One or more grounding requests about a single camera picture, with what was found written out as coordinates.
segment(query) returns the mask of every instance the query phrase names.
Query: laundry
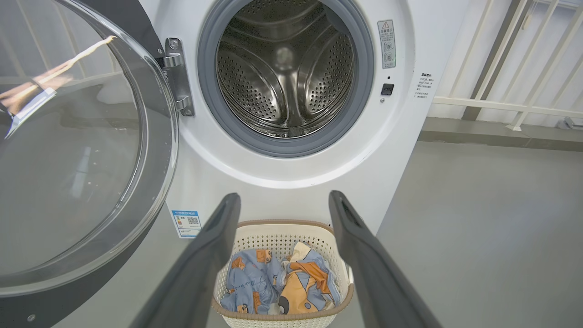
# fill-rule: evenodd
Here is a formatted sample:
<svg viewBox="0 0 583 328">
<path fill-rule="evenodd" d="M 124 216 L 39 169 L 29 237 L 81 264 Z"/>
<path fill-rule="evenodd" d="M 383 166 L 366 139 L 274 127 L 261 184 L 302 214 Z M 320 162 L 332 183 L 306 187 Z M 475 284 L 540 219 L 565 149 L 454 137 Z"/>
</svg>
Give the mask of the laundry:
<svg viewBox="0 0 583 328">
<path fill-rule="evenodd" d="M 282 264 L 289 275 L 278 300 L 283 314 L 317 312 L 340 304 L 334 273 L 314 249 L 297 242 L 289 261 Z"/>
<path fill-rule="evenodd" d="M 240 313 L 266 315 L 285 285 L 286 272 L 269 249 L 249 249 L 231 258 L 222 307 Z"/>
</svg>

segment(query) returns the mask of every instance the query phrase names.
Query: sticker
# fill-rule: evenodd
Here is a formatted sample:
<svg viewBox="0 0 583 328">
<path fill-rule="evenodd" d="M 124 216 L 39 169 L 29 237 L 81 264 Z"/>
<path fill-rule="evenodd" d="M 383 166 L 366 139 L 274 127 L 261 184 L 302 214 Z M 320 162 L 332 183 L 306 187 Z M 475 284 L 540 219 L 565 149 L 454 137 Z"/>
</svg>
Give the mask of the sticker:
<svg viewBox="0 0 583 328">
<path fill-rule="evenodd" d="M 392 68 L 397 64 L 395 54 L 395 31 L 393 20 L 382 20 L 377 23 L 378 34 L 381 37 L 382 68 Z"/>
<path fill-rule="evenodd" d="M 429 73 L 421 73 L 421 77 L 417 82 L 417 88 L 415 88 L 415 94 L 413 98 L 427 98 L 429 90 L 433 86 L 433 77 Z"/>
<path fill-rule="evenodd" d="M 194 238 L 202 229 L 196 211 L 172 211 L 172 217 L 180 238 Z"/>
</svg>

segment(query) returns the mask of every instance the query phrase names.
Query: brown basket rim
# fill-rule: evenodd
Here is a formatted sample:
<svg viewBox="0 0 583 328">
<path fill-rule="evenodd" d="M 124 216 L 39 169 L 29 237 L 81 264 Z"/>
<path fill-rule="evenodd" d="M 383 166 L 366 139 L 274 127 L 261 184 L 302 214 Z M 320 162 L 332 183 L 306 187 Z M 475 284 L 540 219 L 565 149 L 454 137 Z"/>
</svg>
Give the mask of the brown basket rim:
<svg viewBox="0 0 583 328">
<path fill-rule="evenodd" d="M 334 234 L 334 230 L 330 226 L 322 224 L 320 222 L 314 221 L 305 221 L 305 220 L 256 220 L 256 221 L 245 221 L 239 223 L 237 226 L 238 228 L 242 226 L 248 225 L 258 225 L 258 224 L 297 224 L 297 225 L 313 225 L 318 226 L 320 228 L 324 228 L 329 231 L 331 234 Z M 352 295 L 354 294 L 354 284 L 348 285 L 348 292 L 346 293 L 346 297 L 344 301 L 338 306 L 330 310 L 318 311 L 318 312 L 311 312 L 311 313 L 304 313 L 300 315 L 258 315 L 256 313 L 238 313 L 229 311 L 215 300 L 215 296 L 213 295 L 211 300 L 211 305 L 216 312 L 220 315 L 229 317 L 232 319 L 244 319 L 244 320 L 258 320 L 258 321 L 293 321 L 293 320 L 306 320 L 306 319 L 316 319 L 319 317 L 326 317 L 326 316 L 333 316 L 340 313 L 344 310 L 350 300 L 352 299 Z"/>
</svg>

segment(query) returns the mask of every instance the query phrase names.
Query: laundry basket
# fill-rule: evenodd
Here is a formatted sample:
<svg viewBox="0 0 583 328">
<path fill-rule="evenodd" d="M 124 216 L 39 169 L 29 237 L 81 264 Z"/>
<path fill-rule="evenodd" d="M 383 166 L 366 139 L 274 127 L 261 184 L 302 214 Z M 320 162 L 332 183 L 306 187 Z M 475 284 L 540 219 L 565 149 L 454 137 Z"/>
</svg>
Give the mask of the laundry basket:
<svg viewBox="0 0 583 328">
<path fill-rule="evenodd" d="M 245 249 L 268 248 L 282 260 L 290 255 L 296 242 L 304 242 L 328 261 L 334 272 L 342 302 L 330 310 L 298 315 L 258 315 L 229 311 L 220 306 L 227 292 L 225 287 L 229 264 L 219 271 L 215 282 L 212 306 L 232 328 L 324 328 L 350 303 L 354 293 L 352 270 L 340 257 L 336 239 L 329 226 L 311 221 L 261 220 L 239 224 L 233 245 L 234 255 Z"/>
</svg>

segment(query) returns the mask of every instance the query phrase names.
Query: front-loading washing machine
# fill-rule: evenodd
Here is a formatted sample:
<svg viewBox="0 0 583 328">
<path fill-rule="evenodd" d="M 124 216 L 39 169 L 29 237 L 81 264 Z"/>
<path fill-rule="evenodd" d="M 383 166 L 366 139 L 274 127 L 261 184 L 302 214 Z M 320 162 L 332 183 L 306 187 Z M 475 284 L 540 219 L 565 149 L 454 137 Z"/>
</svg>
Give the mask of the front-loading washing machine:
<svg viewBox="0 0 583 328">
<path fill-rule="evenodd" d="M 466 4 L 6 1 L 0 302 L 56 322 L 164 202 L 194 238 L 229 193 L 241 221 L 329 224 L 340 190 L 376 233 Z"/>
</svg>

